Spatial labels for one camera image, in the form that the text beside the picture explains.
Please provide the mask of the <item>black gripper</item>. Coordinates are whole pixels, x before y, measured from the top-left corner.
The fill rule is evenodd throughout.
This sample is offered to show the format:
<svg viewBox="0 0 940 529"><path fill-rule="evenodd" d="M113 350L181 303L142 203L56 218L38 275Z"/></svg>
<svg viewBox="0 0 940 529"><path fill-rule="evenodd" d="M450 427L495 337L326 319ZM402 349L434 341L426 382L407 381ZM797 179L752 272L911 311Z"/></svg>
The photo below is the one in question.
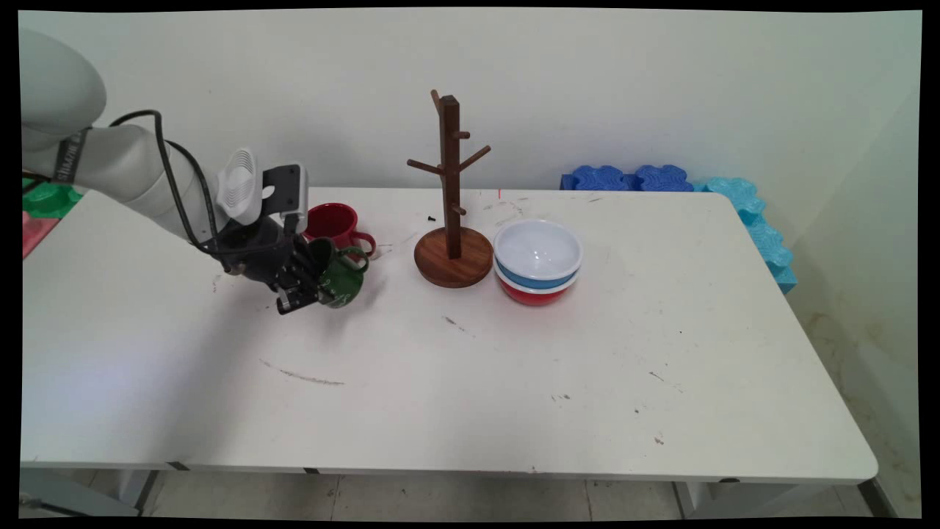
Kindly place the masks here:
<svg viewBox="0 0 940 529"><path fill-rule="evenodd" d="M282 226L271 217L243 226L226 222L220 232L220 261L225 272L276 288L279 315L319 303L317 284L333 284L333 239L301 239L298 218Z"/></svg>

